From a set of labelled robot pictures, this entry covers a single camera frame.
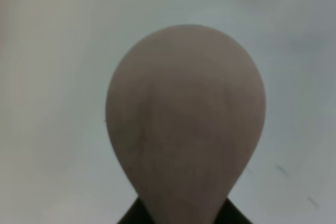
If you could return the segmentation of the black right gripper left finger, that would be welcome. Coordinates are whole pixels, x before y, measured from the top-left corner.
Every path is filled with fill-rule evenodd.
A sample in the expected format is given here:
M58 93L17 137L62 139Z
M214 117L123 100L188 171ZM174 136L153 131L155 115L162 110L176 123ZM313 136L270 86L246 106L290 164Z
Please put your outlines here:
M140 198L137 198L118 224L155 224Z

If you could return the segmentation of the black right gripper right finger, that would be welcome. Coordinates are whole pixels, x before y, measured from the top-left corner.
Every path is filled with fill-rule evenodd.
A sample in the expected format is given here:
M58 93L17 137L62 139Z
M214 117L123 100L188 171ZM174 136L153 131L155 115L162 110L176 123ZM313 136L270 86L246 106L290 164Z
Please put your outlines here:
M214 224L253 224L227 198L219 210Z

